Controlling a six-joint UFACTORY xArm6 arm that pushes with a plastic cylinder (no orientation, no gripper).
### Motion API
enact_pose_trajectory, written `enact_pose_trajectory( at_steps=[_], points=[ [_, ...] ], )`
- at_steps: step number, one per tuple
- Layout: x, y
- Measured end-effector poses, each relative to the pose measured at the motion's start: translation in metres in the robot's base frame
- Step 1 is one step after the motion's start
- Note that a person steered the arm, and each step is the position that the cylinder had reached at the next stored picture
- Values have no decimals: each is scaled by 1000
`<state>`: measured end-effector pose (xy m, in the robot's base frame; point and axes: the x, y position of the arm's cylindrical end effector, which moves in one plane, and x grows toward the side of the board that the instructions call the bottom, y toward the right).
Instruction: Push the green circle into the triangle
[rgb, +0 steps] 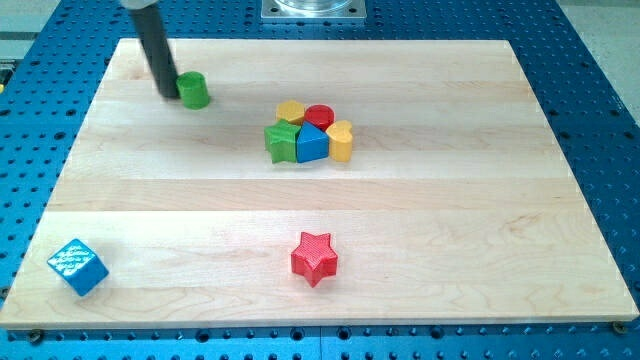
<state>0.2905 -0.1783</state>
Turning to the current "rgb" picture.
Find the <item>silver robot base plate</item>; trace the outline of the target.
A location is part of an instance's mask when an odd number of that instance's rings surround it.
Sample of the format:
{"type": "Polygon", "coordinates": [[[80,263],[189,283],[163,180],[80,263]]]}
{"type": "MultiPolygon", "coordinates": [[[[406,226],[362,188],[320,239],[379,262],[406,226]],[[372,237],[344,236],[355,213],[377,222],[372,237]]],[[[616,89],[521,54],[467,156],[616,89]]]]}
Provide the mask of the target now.
{"type": "Polygon", "coordinates": [[[261,18],[268,20],[365,19],[365,0],[262,0],[261,18]]]}

